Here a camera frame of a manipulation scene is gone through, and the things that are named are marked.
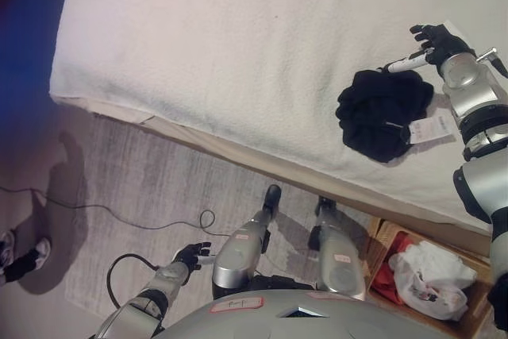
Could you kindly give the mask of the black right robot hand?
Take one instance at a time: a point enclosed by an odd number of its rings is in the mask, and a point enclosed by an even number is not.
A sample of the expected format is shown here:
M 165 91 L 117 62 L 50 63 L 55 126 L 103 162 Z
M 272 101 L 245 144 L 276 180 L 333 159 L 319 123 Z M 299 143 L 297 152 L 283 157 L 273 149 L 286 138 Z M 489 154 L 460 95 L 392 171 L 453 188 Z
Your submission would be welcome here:
M 410 28 L 413 38 L 420 42 L 420 49 L 411 55 L 379 68 L 382 73 L 412 71 L 425 65 L 433 65 L 441 73 L 442 64 L 455 55 L 467 53 L 475 59 L 475 50 L 460 37 L 449 32 L 444 24 L 414 25 Z

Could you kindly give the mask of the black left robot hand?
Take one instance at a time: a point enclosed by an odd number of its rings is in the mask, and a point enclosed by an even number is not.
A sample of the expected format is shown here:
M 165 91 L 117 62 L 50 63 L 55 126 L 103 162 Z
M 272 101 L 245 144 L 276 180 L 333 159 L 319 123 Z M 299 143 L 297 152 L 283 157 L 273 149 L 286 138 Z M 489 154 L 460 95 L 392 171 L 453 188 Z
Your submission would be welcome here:
M 183 263 L 189 273 L 200 270 L 203 265 L 211 265 L 215 255 L 211 253 L 212 244 L 208 241 L 189 244 L 180 249 L 172 259 L 172 263 Z

